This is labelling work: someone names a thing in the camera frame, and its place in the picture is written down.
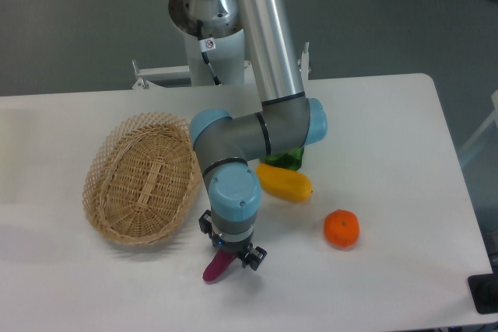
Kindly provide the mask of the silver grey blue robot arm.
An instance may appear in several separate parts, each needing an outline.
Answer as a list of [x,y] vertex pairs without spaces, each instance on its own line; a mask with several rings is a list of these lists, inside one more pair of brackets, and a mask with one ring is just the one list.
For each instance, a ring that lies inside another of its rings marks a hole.
[[192,119],[190,134],[210,203],[200,229],[220,255],[257,269],[266,257],[252,243],[261,184],[248,163],[319,142],[326,114],[305,95],[308,69],[294,53],[282,0],[169,0],[168,9],[186,37],[192,82],[244,80],[244,57],[226,43],[232,37],[250,55],[261,111],[234,118],[205,110]]

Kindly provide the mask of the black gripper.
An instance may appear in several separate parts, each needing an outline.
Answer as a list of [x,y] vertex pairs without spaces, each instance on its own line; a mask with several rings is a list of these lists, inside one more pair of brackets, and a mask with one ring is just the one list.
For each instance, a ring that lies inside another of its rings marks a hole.
[[210,237],[212,245],[219,250],[235,253],[240,258],[242,267],[256,271],[268,254],[263,248],[253,246],[253,226],[237,234],[222,232],[216,226],[212,227],[210,210],[201,215],[198,223],[201,232]]

